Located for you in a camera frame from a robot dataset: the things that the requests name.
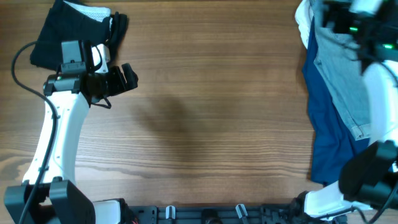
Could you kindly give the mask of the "light blue denim shorts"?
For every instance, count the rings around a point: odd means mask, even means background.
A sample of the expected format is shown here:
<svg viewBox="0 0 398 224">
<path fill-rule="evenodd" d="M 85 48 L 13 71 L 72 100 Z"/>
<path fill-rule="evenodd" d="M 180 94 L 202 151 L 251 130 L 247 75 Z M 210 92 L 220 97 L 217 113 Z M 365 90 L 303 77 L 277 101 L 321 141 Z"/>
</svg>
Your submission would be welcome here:
<svg viewBox="0 0 398 224">
<path fill-rule="evenodd" d="M 310 1 L 318 53 L 314 64 L 324 79 L 332 102 L 356 140 L 371 134 L 368 94 L 361 79 L 361 63 L 350 48 L 350 36 L 322 27 L 323 1 Z"/>
</svg>

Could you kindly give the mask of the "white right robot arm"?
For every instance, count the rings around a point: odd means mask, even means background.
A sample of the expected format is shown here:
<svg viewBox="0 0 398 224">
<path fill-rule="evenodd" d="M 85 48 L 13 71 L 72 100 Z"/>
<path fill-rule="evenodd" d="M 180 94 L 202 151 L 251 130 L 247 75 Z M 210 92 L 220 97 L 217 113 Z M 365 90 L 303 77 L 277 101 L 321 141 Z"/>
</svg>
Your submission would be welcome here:
<svg viewBox="0 0 398 224">
<path fill-rule="evenodd" d="M 312 180 L 295 216 L 330 221 L 397 208 L 397 1 L 302 1 L 303 75 L 315 129 Z"/>
</svg>

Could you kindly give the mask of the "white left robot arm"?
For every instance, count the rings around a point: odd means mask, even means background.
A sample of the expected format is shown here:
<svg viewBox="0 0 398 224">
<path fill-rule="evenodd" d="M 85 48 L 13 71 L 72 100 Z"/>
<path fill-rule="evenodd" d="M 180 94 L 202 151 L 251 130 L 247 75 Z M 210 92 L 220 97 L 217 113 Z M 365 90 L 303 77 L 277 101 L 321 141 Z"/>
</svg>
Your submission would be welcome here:
<svg viewBox="0 0 398 224">
<path fill-rule="evenodd" d="M 91 105 L 137 88 L 128 63 L 108 73 L 51 75 L 44 85 L 45 118 L 39 143 L 20 186 L 4 204 L 15 223 L 137 223 L 122 198 L 92 202 L 75 183 L 81 128 Z"/>
</svg>

